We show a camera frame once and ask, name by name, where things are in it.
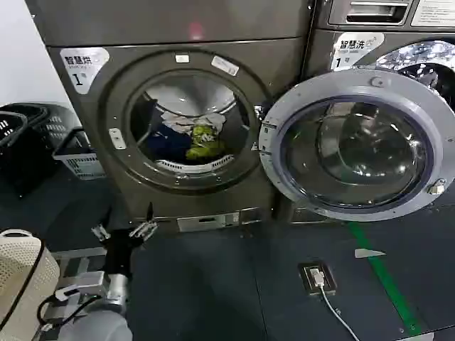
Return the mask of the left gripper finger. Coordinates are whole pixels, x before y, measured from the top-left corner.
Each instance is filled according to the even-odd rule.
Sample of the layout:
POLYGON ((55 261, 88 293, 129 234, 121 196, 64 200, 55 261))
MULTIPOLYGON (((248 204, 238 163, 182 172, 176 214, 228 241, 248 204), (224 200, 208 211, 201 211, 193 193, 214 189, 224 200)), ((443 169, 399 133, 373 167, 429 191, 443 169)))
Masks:
POLYGON ((154 219, 153 204, 150 202, 146 211, 146 220, 129 233, 129 238, 134 246, 141 246, 156 232, 156 230, 157 222, 154 219))
POLYGON ((91 229, 92 233, 99 239, 100 242, 103 242, 111 237, 110 233, 105 229, 105 227, 109 224, 111 214, 112 207, 109 206, 106 213, 101 216, 99 222, 91 229))

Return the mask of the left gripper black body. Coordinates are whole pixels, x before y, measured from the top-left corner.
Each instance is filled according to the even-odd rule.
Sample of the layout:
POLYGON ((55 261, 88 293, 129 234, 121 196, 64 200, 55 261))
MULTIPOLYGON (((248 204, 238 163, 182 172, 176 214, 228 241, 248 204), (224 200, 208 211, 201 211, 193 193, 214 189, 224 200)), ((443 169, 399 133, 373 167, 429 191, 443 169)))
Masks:
POLYGON ((138 247, 138 239, 130 236, 132 231, 132 228, 116 229, 111 231, 110 237, 104 240, 104 248, 107 252, 104 264, 106 274, 132 276, 132 252, 138 247))

